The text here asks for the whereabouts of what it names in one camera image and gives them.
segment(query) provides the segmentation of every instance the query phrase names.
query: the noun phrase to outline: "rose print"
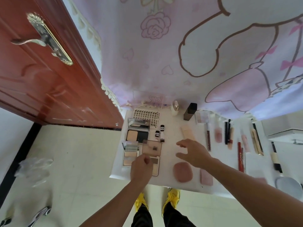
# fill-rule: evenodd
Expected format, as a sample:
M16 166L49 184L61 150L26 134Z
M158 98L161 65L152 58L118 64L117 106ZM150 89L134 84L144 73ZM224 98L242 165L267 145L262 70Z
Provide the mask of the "rose print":
M141 23L142 37L150 39L160 39L169 32L171 20L163 12L149 15Z

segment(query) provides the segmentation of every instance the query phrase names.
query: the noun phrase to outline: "pink case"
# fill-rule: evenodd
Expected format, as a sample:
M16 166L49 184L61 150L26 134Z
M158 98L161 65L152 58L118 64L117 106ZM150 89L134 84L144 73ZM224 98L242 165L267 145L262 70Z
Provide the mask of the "pink case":
M202 185L212 186L214 183L213 177L206 170L200 169L200 183Z

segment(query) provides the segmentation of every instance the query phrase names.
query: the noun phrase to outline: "door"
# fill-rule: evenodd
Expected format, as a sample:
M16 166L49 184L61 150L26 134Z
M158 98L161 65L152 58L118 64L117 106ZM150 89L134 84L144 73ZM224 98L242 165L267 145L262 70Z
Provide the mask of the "door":
M1 0L1 6L1 105L49 124L121 128L123 118L101 89L97 68L62 0ZM11 42L40 38L29 13L43 19L72 65L52 55L50 46Z

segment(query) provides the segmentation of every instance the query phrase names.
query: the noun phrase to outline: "white wall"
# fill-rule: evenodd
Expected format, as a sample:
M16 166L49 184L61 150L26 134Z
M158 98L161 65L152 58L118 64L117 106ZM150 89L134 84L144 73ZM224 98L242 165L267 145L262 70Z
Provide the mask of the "white wall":
M0 183L33 123L0 108Z

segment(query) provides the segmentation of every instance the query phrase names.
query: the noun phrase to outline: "foundation compact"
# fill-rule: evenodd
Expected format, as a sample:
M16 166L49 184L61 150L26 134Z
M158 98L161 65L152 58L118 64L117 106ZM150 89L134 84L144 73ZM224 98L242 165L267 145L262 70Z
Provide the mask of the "foundation compact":
M137 141L122 141L124 148L123 166L131 166L131 163L139 156L139 145Z
M160 166L160 154L161 154L162 143L152 140L143 140L142 143L142 154L146 154L151 158L153 163L153 176L159 175Z
M149 137L150 120L128 119L127 141L142 143Z

